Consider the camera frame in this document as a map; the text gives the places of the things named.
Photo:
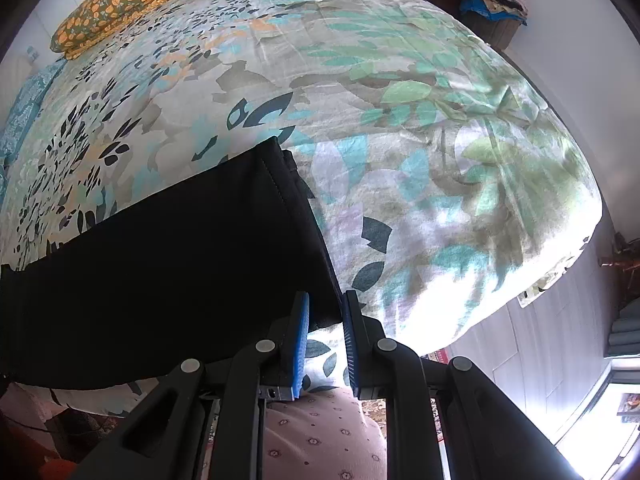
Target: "pink fabric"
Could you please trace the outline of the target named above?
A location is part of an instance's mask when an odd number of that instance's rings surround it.
[[[386,441],[350,390],[267,406],[264,480],[385,480]]]

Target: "black fabric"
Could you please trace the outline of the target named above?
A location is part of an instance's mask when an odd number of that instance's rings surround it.
[[[11,379],[4,374],[0,374],[0,399],[6,393],[9,384],[11,384]]]
[[[0,371],[93,389],[232,356],[310,294],[341,322],[308,188],[276,139],[96,224],[23,271],[2,266]]]

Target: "bedspread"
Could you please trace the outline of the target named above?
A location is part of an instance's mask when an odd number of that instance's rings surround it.
[[[53,83],[10,170],[2,262],[22,268],[269,136],[294,154],[340,286],[420,354],[576,254],[600,219],[544,99],[427,2],[175,0]],[[117,269],[96,276],[96,294],[125,293]],[[341,378],[341,328],[310,338],[315,384]]]

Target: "blue rubber grip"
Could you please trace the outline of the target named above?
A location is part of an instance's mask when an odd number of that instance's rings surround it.
[[[302,310],[300,314],[300,325],[296,337],[296,349],[294,352],[293,370],[293,392],[297,399],[300,398],[302,391],[302,379],[305,370],[305,354],[306,354],[306,334],[309,332],[309,295],[304,292],[302,297]]]

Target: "blue patterned cushion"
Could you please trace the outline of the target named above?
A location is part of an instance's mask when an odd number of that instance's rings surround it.
[[[66,59],[60,59],[25,81],[9,111],[4,130],[0,130],[0,204],[4,199],[7,183],[4,168],[18,156],[24,137],[40,111],[47,90],[65,63]]]

